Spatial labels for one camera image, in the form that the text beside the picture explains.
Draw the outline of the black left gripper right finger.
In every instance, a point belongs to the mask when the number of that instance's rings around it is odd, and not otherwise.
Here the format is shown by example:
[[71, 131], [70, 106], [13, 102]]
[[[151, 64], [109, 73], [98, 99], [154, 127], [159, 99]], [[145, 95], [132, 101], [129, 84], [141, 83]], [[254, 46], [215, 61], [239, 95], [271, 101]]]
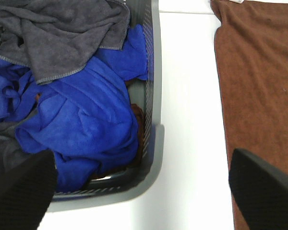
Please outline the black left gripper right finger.
[[288, 174], [246, 149], [235, 149], [228, 182], [251, 230], [288, 230]]

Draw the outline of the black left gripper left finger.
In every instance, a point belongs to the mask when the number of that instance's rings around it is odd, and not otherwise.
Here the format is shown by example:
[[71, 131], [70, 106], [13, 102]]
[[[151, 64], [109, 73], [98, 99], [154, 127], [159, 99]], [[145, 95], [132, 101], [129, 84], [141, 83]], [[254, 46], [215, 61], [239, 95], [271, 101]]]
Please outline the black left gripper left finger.
[[0, 230], [36, 230], [57, 186], [54, 155], [45, 150], [0, 175]]

